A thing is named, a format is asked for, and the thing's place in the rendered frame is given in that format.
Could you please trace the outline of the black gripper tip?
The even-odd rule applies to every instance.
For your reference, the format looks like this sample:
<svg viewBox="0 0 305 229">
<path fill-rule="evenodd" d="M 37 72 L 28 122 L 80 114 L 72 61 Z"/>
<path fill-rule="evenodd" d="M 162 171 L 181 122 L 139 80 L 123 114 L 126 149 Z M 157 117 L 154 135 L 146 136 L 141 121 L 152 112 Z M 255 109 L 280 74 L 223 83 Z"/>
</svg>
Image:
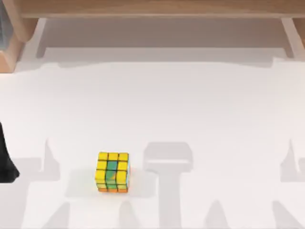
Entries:
<svg viewBox="0 0 305 229">
<path fill-rule="evenodd" d="M 2 124 L 0 122 L 0 183 L 12 183 L 20 176 L 8 153 Z"/>
</svg>

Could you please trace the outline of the wooden cupboard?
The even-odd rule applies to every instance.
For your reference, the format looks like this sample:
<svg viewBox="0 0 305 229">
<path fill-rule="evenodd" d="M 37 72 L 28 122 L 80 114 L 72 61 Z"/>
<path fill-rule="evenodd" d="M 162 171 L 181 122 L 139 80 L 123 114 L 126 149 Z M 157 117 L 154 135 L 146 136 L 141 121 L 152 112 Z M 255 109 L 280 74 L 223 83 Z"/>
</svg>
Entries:
<svg viewBox="0 0 305 229">
<path fill-rule="evenodd" d="M 0 0 L 0 73 L 12 73 L 38 19 L 22 16 L 22 0 Z"/>
</svg>

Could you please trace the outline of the yellow puzzle cube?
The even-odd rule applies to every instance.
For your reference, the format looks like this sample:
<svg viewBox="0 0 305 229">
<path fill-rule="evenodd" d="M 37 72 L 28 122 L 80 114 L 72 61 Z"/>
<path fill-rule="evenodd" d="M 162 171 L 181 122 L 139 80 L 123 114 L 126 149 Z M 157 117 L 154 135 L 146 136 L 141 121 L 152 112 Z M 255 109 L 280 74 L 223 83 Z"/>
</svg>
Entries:
<svg viewBox="0 0 305 229">
<path fill-rule="evenodd" d="M 127 193 L 129 190 L 130 157 L 126 152 L 100 152 L 95 171 L 99 192 Z"/>
</svg>

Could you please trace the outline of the pale wooden drawer front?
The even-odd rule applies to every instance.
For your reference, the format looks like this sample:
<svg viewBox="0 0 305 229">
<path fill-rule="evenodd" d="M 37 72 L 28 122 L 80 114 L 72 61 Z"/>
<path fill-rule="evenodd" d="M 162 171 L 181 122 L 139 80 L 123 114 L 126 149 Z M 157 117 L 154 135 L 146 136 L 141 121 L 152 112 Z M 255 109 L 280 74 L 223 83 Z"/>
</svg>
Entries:
<svg viewBox="0 0 305 229">
<path fill-rule="evenodd" d="M 182 16 L 305 18 L 305 0 L 20 0 L 24 18 Z"/>
</svg>

